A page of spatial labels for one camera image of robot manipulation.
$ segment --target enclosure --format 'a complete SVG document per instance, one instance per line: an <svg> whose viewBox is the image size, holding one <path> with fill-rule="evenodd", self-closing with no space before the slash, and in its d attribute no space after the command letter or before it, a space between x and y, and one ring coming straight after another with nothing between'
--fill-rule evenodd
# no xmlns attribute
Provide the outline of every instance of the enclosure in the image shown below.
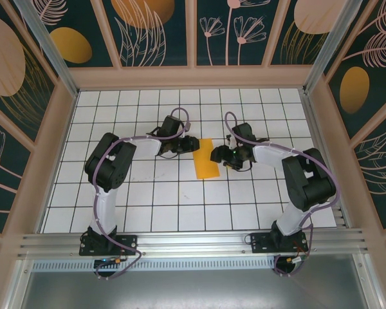
<svg viewBox="0 0 386 309"><path fill-rule="evenodd" d="M115 220L143 256L118 284L79 256L86 160L175 108L212 147L232 111L257 138L321 152L341 199L305 222L299 274L245 240L285 211L284 173L199 179L192 153L133 160ZM386 308L386 0L0 0L0 308L290 304Z"/></svg>

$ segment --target yellow block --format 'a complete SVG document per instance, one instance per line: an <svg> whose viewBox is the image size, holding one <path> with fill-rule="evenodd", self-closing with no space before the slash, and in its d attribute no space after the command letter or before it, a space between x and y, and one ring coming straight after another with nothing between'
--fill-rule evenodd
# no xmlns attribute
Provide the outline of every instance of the yellow block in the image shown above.
<svg viewBox="0 0 386 309"><path fill-rule="evenodd" d="M219 177L219 166L210 161L210 154L213 151L213 141L211 138L200 140L200 149L193 152L194 166L198 179Z"/></svg>

